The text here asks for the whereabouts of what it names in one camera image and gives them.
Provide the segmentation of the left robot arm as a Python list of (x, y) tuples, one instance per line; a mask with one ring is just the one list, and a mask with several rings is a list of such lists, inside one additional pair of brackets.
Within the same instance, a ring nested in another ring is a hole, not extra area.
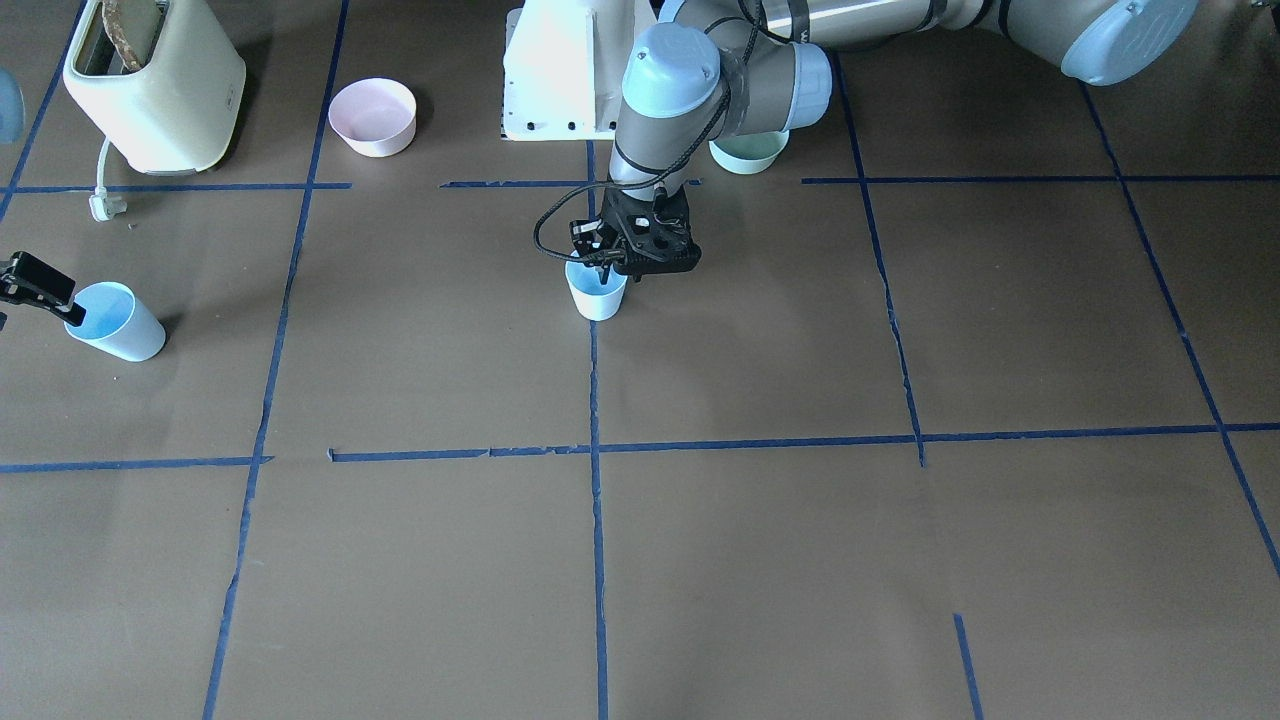
[(1093, 86), (1147, 68), (1194, 1), (667, 1), (621, 81), (602, 206), (573, 222), (567, 261), (643, 277), (701, 259), (685, 182), (705, 142), (815, 124), (833, 94), (831, 49), (943, 27), (986, 29)]

